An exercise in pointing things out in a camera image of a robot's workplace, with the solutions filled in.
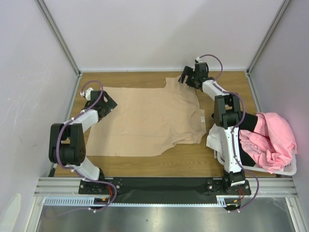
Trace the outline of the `beige t shirt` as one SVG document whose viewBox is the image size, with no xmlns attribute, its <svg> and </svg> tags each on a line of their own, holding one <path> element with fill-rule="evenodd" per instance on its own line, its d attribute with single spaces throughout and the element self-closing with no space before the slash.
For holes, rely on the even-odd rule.
<svg viewBox="0 0 309 232">
<path fill-rule="evenodd" d="M 94 124 L 86 155 L 159 156 L 177 144 L 199 144 L 206 134 L 204 110 L 194 88 L 166 78 L 164 88 L 105 87 L 117 106 Z"/>
</svg>

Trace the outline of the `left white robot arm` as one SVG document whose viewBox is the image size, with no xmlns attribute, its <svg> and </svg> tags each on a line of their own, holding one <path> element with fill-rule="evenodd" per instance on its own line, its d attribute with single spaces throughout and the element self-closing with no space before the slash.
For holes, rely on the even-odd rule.
<svg viewBox="0 0 309 232">
<path fill-rule="evenodd" d="M 84 133 L 113 111 L 117 103 L 104 90 L 89 88 L 82 92 L 87 100 L 81 112 L 50 128 L 49 160 L 77 174 L 83 186 L 89 184 L 95 193 L 102 193 L 108 183 L 103 171 L 86 157 Z"/>
</svg>

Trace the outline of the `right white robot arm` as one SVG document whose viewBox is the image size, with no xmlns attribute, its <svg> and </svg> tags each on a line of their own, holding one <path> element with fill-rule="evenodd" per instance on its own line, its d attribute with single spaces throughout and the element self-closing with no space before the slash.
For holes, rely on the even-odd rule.
<svg viewBox="0 0 309 232">
<path fill-rule="evenodd" d="M 195 67 L 185 66 L 179 78 L 180 83 L 199 89 L 214 100 L 214 128 L 219 134 L 220 155 L 224 159 L 222 188 L 227 194 L 234 194 L 245 184 L 245 171 L 239 151 L 239 125 L 244 119 L 240 100 L 236 93 L 223 89 L 214 78 L 209 77 L 209 67 L 205 62 L 195 63 Z"/>
</svg>

